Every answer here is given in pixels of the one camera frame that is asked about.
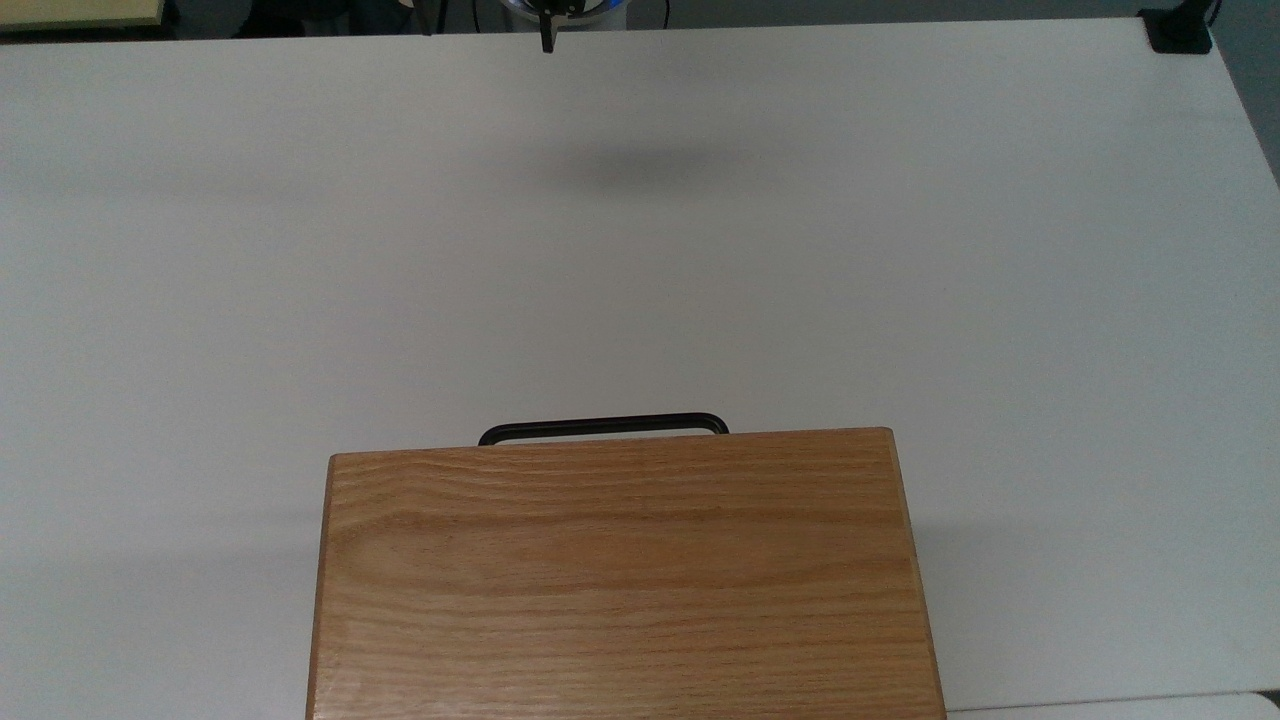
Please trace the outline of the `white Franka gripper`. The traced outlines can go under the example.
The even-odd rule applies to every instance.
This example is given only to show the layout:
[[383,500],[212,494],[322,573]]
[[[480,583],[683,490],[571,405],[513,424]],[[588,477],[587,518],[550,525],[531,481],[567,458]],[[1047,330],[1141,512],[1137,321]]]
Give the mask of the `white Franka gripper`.
[[522,17],[540,17],[541,50],[552,54],[556,49],[556,17],[604,17],[625,12],[626,1],[503,1],[512,13]]

